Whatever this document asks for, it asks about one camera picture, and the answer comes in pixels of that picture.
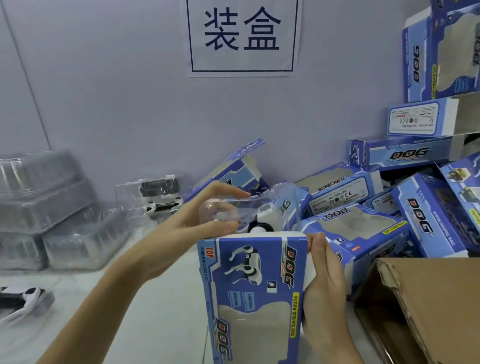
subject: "sign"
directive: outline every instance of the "sign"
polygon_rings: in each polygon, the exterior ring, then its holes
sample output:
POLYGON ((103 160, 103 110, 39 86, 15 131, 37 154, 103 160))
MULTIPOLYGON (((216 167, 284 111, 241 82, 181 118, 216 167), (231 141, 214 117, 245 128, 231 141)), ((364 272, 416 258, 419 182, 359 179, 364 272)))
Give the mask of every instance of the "sign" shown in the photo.
POLYGON ((181 0, 188 76, 289 76, 302 0, 181 0))

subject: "hand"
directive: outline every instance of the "hand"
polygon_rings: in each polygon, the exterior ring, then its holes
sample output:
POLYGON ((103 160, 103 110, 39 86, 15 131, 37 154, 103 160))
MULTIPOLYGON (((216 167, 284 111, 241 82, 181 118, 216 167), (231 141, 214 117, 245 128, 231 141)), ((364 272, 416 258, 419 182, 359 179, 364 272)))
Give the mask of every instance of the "hand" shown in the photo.
POLYGON ((325 234, 309 234, 309 244, 317 276, 303 298, 305 336, 322 363, 362 363, 348 332, 343 265, 325 234))
POLYGON ((178 258, 190 249, 197 240, 216 238, 237 231, 237 221, 210 221, 200 224, 198 210, 203 202, 217 195, 248 198, 250 194, 241 189, 214 181, 194 199, 159 225, 152 233, 130 248, 118 261, 119 264, 135 265, 143 281, 158 277, 178 258))

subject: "wall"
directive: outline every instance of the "wall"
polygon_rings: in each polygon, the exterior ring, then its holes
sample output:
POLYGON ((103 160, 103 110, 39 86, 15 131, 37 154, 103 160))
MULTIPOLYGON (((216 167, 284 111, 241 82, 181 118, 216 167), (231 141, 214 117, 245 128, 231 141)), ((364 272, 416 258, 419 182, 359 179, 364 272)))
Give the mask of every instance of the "wall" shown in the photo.
POLYGON ((105 199, 172 170, 200 179, 261 136, 267 174, 297 180, 383 135, 402 101, 401 30, 427 1, 304 0, 299 72, 187 78, 176 0, 3 0, 53 148, 105 199))
POLYGON ((39 114, 1 8, 0 110, 0 154, 48 149, 39 114))

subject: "person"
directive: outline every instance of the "person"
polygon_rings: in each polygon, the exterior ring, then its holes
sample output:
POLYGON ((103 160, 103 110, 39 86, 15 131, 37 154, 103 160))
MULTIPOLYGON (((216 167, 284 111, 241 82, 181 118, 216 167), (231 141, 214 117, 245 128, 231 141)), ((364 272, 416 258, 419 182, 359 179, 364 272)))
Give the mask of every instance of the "person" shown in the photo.
MULTIPOLYGON (((101 364, 144 283, 164 273, 198 239, 237 231, 237 221, 200 224, 200 205, 218 195, 250 196, 232 185, 209 184, 110 265, 37 364, 101 364)), ((304 295, 305 336, 323 364, 363 363, 347 327, 343 266, 324 235, 309 235, 309 245, 317 277, 304 295)))

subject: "table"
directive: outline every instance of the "table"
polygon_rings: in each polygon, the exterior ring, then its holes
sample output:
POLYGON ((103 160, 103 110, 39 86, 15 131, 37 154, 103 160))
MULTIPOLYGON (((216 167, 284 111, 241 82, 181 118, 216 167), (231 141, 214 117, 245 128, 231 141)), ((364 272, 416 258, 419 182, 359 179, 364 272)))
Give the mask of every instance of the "table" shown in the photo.
MULTIPOLYGON (((142 231, 136 231, 122 252, 142 237, 142 231)), ((138 291, 105 364, 202 363, 207 315, 198 268, 196 249, 190 250, 161 277, 147 282, 138 291)), ((105 268, 90 273, 43 271, 0 275, 0 285, 26 283, 51 288, 56 296, 47 317, 31 326, 19 326, 15 331, 10 330, 12 326, 3 335, 0 333, 0 363, 35 363, 104 272, 105 268)))
MULTIPOLYGON (((353 310, 353 304, 347 303, 347 320, 350 333, 352 334, 353 341, 357 347, 360 355, 362 356, 365 364, 381 364, 382 362, 378 358, 375 349, 363 330, 363 327, 355 315, 353 310)), ((210 344, 210 337, 208 337, 206 346, 205 346, 205 356, 203 364, 213 364, 212 356, 212 346, 210 344)), ((299 345, 299 355, 298 355, 298 364, 319 364, 319 359, 316 354, 312 351, 310 344, 305 338, 303 329, 300 332, 300 345, 299 345)))

